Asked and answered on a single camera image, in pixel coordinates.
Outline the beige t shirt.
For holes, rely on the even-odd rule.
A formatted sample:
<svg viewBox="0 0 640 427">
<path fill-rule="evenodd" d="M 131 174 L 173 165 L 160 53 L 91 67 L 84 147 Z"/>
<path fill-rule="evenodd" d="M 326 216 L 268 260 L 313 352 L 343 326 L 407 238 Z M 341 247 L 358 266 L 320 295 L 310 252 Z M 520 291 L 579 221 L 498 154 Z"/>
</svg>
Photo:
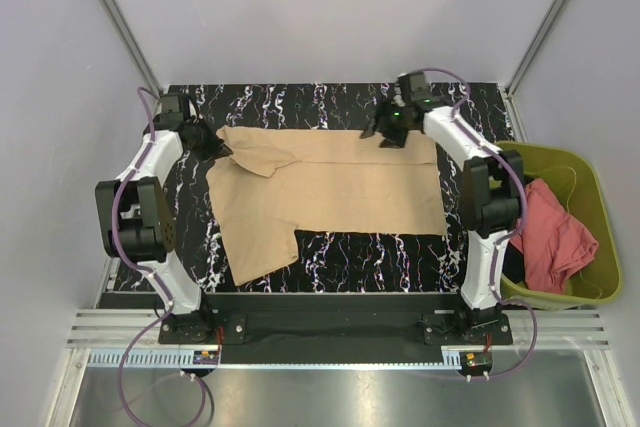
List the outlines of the beige t shirt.
<svg viewBox="0 0 640 427">
<path fill-rule="evenodd" d="M 295 233 L 444 236 L 436 144 L 404 147 L 354 130 L 224 126 L 230 155 L 206 179 L 232 279 L 240 286 L 298 258 Z"/>
</svg>

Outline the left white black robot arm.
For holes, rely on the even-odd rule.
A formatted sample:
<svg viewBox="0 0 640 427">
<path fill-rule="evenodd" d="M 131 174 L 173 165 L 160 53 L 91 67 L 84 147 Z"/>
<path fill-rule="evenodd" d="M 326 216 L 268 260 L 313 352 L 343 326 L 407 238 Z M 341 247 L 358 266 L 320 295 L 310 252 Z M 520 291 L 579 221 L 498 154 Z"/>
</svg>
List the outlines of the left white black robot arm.
<svg viewBox="0 0 640 427">
<path fill-rule="evenodd" d="M 159 295 L 166 341 L 203 343 L 215 333 L 215 314 L 176 253 L 175 222 L 164 185 L 184 153 L 215 162 L 232 150 L 188 95 L 165 93 L 156 100 L 160 112 L 146 111 L 149 124 L 131 163 L 116 179 L 95 187 L 101 238 L 109 257 L 141 274 Z"/>
</svg>

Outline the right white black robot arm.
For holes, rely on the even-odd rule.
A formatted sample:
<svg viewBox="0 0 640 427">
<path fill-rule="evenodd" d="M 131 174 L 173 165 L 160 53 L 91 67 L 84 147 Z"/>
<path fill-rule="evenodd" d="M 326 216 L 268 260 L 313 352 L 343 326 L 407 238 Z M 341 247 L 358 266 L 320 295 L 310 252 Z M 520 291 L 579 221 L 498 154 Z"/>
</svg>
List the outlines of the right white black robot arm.
<svg viewBox="0 0 640 427">
<path fill-rule="evenodd" d="M 432 93 L 428 73 L 458 80 L 464 97 L 448 104 Z M 464 120 L 460 109 L 469 99 L 468 84 L 450 71 L 427 68 L 404 73 L 396 79 L 393 92 L 380 102 L 361 137 L 379 134 L 381 148 L 400 149 L 409 132 L 418 130 L 461 168 L 458 215 L 468 231 L 468 263 L 453 320 L 441 334 L 456 334 L 472 344 L 500 329 L 504 301 L 499 277 L 509 240 L 526 223 L 528 204 L 521 155 L 500 149 Z"/>
</svg>

